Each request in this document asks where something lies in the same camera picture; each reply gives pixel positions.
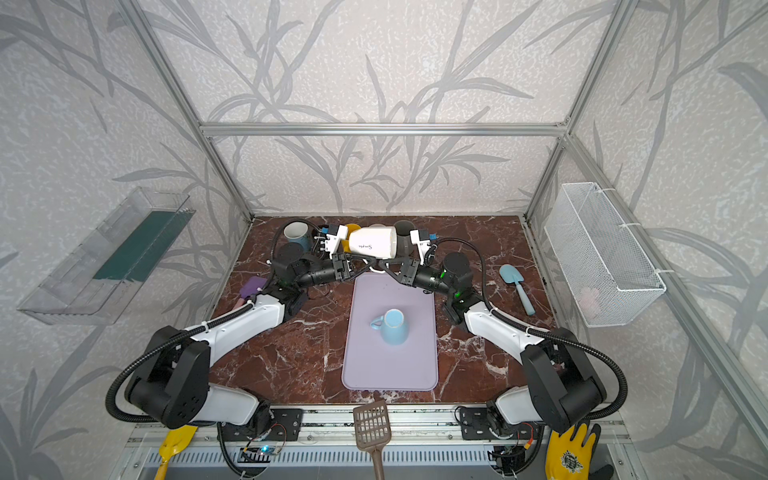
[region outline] upside-down mug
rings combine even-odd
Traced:
[[[371,328],[381,330],[382,339],[389,345],[400,345],[408,339],[408,323],[402,312],[396,308],[371,322]]]

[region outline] vented metal panel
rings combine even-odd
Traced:
[[[240,448],[227,449],[232,459]],[[384,465],[415,466],[415,465],[489,465],[487,451],[483,445],[391,445],[384,448],[382,460]],[[267,460],[259,455],[257,460]],[[371,457],[361,452],[357,447],[294,447],[287,446],[279,455],[269,457],[269,463],[260,465],[238,464],[242,466],[270,467],[350,467],[370,465]],[[154,450],[147,457],[145,467],[156,467],[161,462],[160,455]],[[173,467],[217,467],[224,465],[221,451],[218,447],[190,447],[170,460]]]

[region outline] marble tabletop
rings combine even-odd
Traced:
[[[311,218],[315,224],[374,223],[391,225],[398,217]],[[504,311],[536,326],[553,326],[554,319],[541,277],[519,217],[408,217],[418,228],[440,237],[472,241],[483,253],[488,270],[490,300]],[[274,231],[282,217],[257,217],[227,281],[215,315],[231,310],[240,288],[252,276],[269,273],[266,260]],[[467,254],[479,288],[477,256],[459,243],[444,243],[437,253],[439,264],[449,252]],[[525,315],[515,285],[507,285],[498,268],[510,263],[525,278],[523,287],[536,314]],[[437,386],[430,392],[348,390],[341,381],[352,283],[335,283],[310,289],[302,311],[288,322],[261,333],[222,357],[211,369],[210,381],[243,388],[276,404],[359,403],[384,398],[388,402],[470,403],[485,402],[511,386],[525,385],[521,365],[497,346],[451,326],[435,298],[438,369]]]

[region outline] light blue spatula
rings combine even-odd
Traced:
[[[520,274],[520,272],[518,272],[518,269],[507,263],[506,265],[502,265],[502,268],[498,269],[498,273],[502,276],[502,280],[504,280],[506,283],[515,284],[515,287],[518,289],[520,301],[523,302],[525,312],[528,315],[536,314],[536,310],[533,309],[533,305],[531,305],[531,301],[528,299],[528,295],[525,294],[525,290],[523,290],[523,287],[520,284],[520,282],[523,281],[523,276]]]

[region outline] wallpaper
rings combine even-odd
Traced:
[[[768,394],[768,2],[637,11],[579,138]]]
[[[106,478],[132,426],[104,394],[157,328],[199,323],[247,224],[115,4],[0,2],[0,477]],[[112,326],[16,310],[135,187],[197,212]]]
[[[566,153],[531,215],[531,227],[559,304],[558,322],[608,354],[627,376],[629,396],[621,417],[648,478],[768,478],[768,458],[663,296],[627,326],[585,326],[544,232],[560,184],[582,181],[587,179]],[[599,361],[593,364],[613,399],[617,383],[612,372]]]
[[[201,120],[556,122],[614,0],[141,0]]]
[[[554,146],[550,137],[217,140],[251,209],[266,214],[521,213]]]

